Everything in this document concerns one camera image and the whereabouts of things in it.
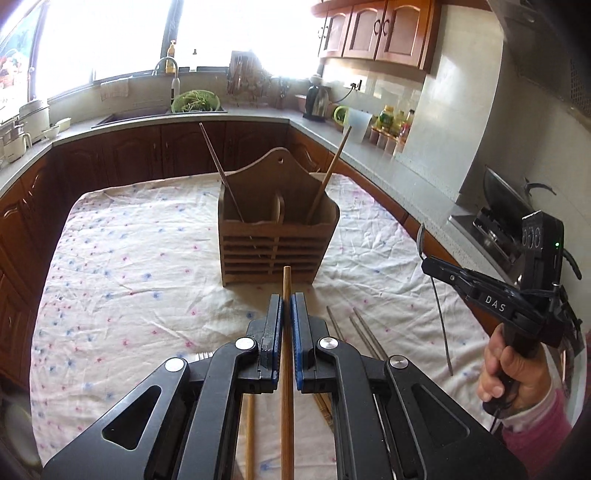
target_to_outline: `white bowl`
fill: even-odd
[[[60,120],[59,122],[56,122],[56,125],[58,125],[60,127],[60,133],[68,130],[70,128],[70,123],[72,122],[71,118],[64,118],[62,120]]]
[[[57,134],[60,132],[60,126],[55,125],[54,127],[48,128],[43,131],[43,136],[48,140],[55,140]]]

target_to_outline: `wooden utensil holder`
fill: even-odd
[[[223,285],[282,282],[286,265],[294,282],[312,283],[340,215],[324,193],[310,224],[304,224],[322,183],[285,148],[270,150],[227,178],[244,222],[222,185],[218,230]],[[274,218],[278,194],[284,201],[283,223]]]

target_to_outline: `tablecloth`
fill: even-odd
[[[45,464],[164,360],[194,359],[246,331],[279,284],[222,287],[217,174],[84,195],[72,208],[44,288],[33,337],[33,429]],[[388,354],[411,359],[484,425],[475,387],[488,338],[456,292],[436,282],[455,375],[450,377],[431,283],[415,242],[370,195],[334,175],[340,221],[306,294],[310,314],[349,321],[357,307]],[[256,469],[280,475],[279,395],[256,397]],[[336,477],[333,436],[310,395],[295,393],[296,478]],[[237,460],[244,465],[241,428]]]

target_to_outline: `gray countertop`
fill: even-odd
[[[166,115],[140,118],[93,128],[104,117],[95,118],[72,125],[53,140],[42,140],[30,148],[19,160],[4,164],[0,168],[0,196],[18,180],[31,165],[49,152],[52,146],[62,145],[73,140],[91,137],[102,133],[147,125],[172,124],[202,119],[204,121],[264,121],[290,124],[311,139],[335,152],[342,139],[342,133],[332,124],[319,124],[302,118],[301,113],[272,108],[227,108],[227,113],[204,113],[185,115]],[[444,193],[405,165],[392,159],[374,145],[367,142],[354,144],[348,142],[341,158],[353,168],[375,183],[410,215],[424,223],[427,230],[452,254],[465,268],[478,270],[499,278],[490,262],[448,218],[452,213],[462,213],[462,209]]]

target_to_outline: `pink sleeve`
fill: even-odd
[[[552,408],[539,423],[519,433],[503,429],[503,439],[533,478],[552,460],[570,430],[571,425],[564,413],[564,394],[557,390]]]

